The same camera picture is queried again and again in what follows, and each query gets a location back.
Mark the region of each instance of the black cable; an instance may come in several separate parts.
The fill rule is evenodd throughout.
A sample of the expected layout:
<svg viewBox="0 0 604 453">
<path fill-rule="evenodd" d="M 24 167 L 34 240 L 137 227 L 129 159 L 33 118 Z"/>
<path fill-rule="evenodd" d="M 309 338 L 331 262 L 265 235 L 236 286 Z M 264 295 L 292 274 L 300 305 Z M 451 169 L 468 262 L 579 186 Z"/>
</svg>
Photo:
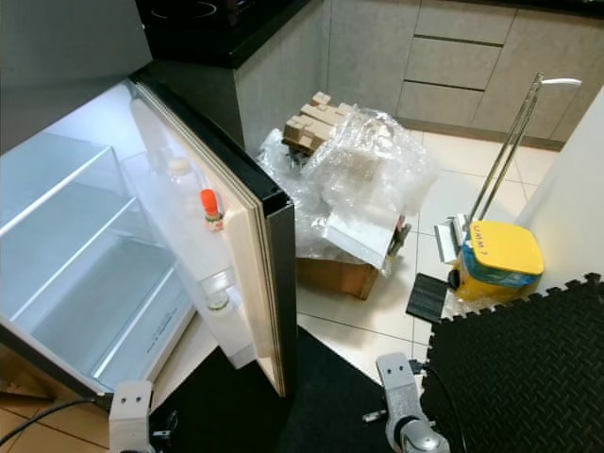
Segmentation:
<svg viewBox="0 0 604 453">
<path fill-rule="evenodd" d="M 449 405 L 451 406 L 451 409 L 453 410 L 453 416 L 455 418 L 455 424 L 457 425 L 458 432 L 460 433 L 461 448 L 463 449 L 463 453 L 468 453 L 468 445 L 467 445 L 467 443 L 465 441 L 465 434 L 463 433 L 463 426 L 461 425 L 460 413 L 457 411 L 457 406 L 455 405 L 455 401 L 453 401 L 453 398 L 451 397 L 451 394 L 449 393 L 449 391 L 445 387 L 445 383 L 441 379 L 440 375 L 436 372 L 436 370 L 434 368 L 432 368 L 430 365 L 428 365 L 427 363 L 424 363 L 424 367 L 423 368 L 428 373 L 431 373 L 436 378 L 436 380 L 438 380 L 439 384 L 441 385 L 441 389 L 443 389 L 443 393 L 445 394 L 445 398 L 448 400 Z"/>
<path fill-rule="evenodd" d="M 46 411 L 39 413 L 35 417 L 30 418 L 29 420 L 27 420 L 26 422 L 22 423 L 17 428 L 15 428 L 13 431 L 11 431 L 9 434 L 4 436 L 2 439 L 0 439 L 0 446 L 4 445 L 12 437 L 19 434 L 24 429 L 30 427 L 31 425 L 36 423 L 38 420 L 43 419 L 46 415 L 50 415 L 51 413 L 60 411 L 62 409 L 69 408 L 71 406 L 75 406 L 76 404 L 94 403 L 95 401 L 96 401 L 96 398 L 89 397 L 89 398 L 76 399 L 74 401 L 68 401 L 66 403 L 57 404 L 57 406 L 47 409 Z"/>
</svg>

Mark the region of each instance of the cabinet drawer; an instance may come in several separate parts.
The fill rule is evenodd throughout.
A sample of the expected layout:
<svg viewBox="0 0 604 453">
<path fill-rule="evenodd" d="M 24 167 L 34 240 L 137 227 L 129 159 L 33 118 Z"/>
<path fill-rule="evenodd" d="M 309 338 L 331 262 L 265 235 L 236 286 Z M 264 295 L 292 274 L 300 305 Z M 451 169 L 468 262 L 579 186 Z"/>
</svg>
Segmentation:
<svg viewBox="0 0 604 453">
<path fill-rule="evenodd" d="M 499 51 L 490 45 L 414 38 L 405 78 L 482 90 Z"/>
<path fill-rule="evenodd" d="M 445 125 L 470 126 L 482 92 L 403 83 L 396 116 Z"/>
<path fill-rule="evenodd" d="M 491 5 L 424 0 L 415 34 L 502 44 L 515 12 Z"/>
</svg>

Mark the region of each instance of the black foam mat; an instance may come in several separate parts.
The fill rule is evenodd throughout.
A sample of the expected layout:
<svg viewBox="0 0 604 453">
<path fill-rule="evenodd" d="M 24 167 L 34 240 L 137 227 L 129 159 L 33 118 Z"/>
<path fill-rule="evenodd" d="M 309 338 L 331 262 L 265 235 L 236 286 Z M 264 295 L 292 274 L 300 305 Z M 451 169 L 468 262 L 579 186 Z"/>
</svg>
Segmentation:
<svg viewBox="0 0 604 453">
<path fill-rule="evenodd" d="M 455 400 L 468 451 L 604 451 L 604 283 L 596 274 L 432 327 L 430 366 Z M 459 452 L 439 382 L 422 406 Z"/>
<path fill-rule="evenodd" d="M 216 349 L 153 413 L 153 428 L 177 410 L 173 453 L 392 451 L 385 422 L 361 420 L 382 409 L 381 387 L 302 328 L 297 377 L 295 396 L 279 398 L 255 363 L 236 371 Z"/>
</svg>

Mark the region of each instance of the white wall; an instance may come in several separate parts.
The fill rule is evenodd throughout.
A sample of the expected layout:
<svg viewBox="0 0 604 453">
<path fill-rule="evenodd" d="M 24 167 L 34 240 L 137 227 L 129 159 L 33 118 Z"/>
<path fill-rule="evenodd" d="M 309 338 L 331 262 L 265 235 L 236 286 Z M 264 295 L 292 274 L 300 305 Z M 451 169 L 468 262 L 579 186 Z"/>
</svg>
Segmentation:
<svg viewBox="0 0 604 453">
<path fill-rule="evenodd" d="M 516 224 L 544 254 L 538 291 L 588 272 L 604 276 L 604 88 Z"/>
</svg>

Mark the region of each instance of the cardboard box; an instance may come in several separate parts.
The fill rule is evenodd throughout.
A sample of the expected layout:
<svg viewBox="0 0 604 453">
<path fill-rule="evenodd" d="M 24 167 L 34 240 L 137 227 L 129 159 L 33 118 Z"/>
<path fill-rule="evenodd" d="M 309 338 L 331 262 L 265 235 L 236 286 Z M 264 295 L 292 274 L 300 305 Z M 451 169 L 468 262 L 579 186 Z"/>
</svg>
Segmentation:
<svg viewBox="0 0 604 453">
<path fill-rule="evenodd" d="M 348 264 L 332 260 L 296 258 L 298 281 L 366 300 L 379 271 L 369 264 Z"/>
</svg>

